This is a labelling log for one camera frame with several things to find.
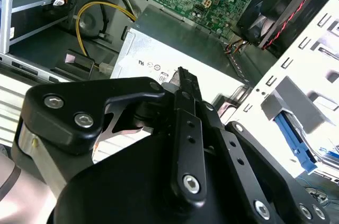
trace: silver metal panel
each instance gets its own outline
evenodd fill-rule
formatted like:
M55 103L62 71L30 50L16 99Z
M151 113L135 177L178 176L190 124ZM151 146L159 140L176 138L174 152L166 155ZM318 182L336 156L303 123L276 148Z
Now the silver metal panel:
M0 144L12 146L24 96L30 87L0 74Z
M335 57L339 54L338 7L339 0L329 0L325 4L230 118L230 120L239 120L246 126L294 176L302 173L302 168L293 161L293 154L284 137L281 136L276 124L267 119L261 109L261 104L286 76L305 96L310 97L312 93L317 93L333 103L339 103L338 87L329 79L333 73L339 73L339 61ZM324 53L324 49L330 51L330 54ZM330 122L324 123L312 133L305 134L307 143L318 153L320 153L320 148L335 151L335 145L339 145L337 141L338 112L323 108L321 105L316 106ZM317 166L317 172L339 177L338 171L327 164L317 163Z
M198 77L202 97L213 102L244 86L220 42L149 7L129 29L111 78L148 76L169 82L178 67Z
M326 88L324 91L327 91L327 93L335 91L334 89L329 90L330 82L325 82L324 71L339 71L338 61L312 50L312 46L319 42L322 36L328 35L336 29L332 25L337 22L338 7L339 0L329 0L325 4L300 36L296 38L295 42L266 72L255 86L255 90L258 89L258 91L251 92L234 113L232 120L242 119L251 112L251 107L260 106L286 76L289 76L305 94L308 94L311 86L315 86L315 82L317 82L318 87Z
M12 18L12 0L1 0L0 52L10 49L10 30Z
M50 28L51 26L53 26L53 25L55 25L55 24L57 24L57 23L60 23L60 22L62 22L62 21L65 20L65 19L67 19L67 16L62 17L62 18L60 18L60 19L58 19L58 20L55 20L54 22L51 22L51 23L49 23L49 24L46 24L46 25L44 25L43 27L40 27L40 28L38 28L38 29L36 29L36 30L34 30L34 31L29 32L29 33L26 33L26 34L24 34L24 35L22 35L22 36L20 36L20 37L17 37L17 38L15 38L14 40L11 40L11 41L10 41L10 45L13 45L13 44L15 44L15 43L17 43L17 42L19 42L19 41L22 41L22 40L24 40L24 39L26 39L26 38L28 38L28 37L30 37L30 36L33 36L34 34L37 34L38 32L41 32L41 31L43 31L43 30L45 30L45 29L47 29L47 28Z

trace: black fan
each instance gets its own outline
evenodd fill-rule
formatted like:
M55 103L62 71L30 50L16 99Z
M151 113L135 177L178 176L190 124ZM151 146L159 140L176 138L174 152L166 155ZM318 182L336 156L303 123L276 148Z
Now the black fan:
M237 23L239 34L260 48L269 47L275 56L280 57L326 1L252 0Z

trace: connector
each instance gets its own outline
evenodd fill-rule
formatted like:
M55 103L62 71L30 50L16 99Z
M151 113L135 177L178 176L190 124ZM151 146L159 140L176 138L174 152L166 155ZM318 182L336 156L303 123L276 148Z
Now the connector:
M99 72L109 76L112 74L113 68L114 67L112 65L106 64L104 62L99 64Z

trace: screw head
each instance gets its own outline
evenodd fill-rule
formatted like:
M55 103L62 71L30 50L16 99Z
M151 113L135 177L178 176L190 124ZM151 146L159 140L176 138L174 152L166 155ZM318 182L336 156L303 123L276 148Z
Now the screw head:
M44 104L51 109L59 109L64 105L64 101L58 96L48 96L44 98Z
M238 131L240 131L240 132L243 132L243 131L244 131L243 127L241 127L241 126L238 125L238 124L235 125L235 128L236 128Z
M74 117L75 123L82 128L89 128L93 125L93 118L89 114L80 113Z
M192 194L197 194L200 189L198 180L192 175L185 175L183 178L185 188Z
M267 207L265 206L265 204L259 200L254 201L254 206L255 206L255 210L257 213L259 213L259 215L265 219L265 220L269 220L270 219L270 212L267 209Z
M214 110L214 107L213 107L210 103L208 103L208 102L205 102L205 106L206 106L207 109L210 110L210 111L213 111L213 110Z
M317 214L322 220L325 220L326 217L325 217L323 211L320 210L320 208L317 207L316 205L312 205L312 206L313 206L313 209L314 209L314 211L316 212L316 214Z
M303 204L300 204L299 205L299 208L302 212L302 214L307 218L307 219L312 219L312 214L309 212L309 210L303 205Z

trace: mounting hole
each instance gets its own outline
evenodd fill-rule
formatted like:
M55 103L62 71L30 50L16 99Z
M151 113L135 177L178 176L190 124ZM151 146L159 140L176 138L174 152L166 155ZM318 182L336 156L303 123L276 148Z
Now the mounting hole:
M160 87L154 82L150 82L149 85L156 91L160 90Z
M245 165L245 163L244 163L244 161L243 161L242 159L237 158L237 161L238 161L238 163L239 163L240 165Z
M182 96L184 96L186 99L190 99L190 95L187 92L182 92Z
M187 124L191 127L191 128L194 128L195 125L191 122L191 121L188 121Z
M191 136L188 136L187 139L189 140L190 143L195 144L195 139L192 138Z

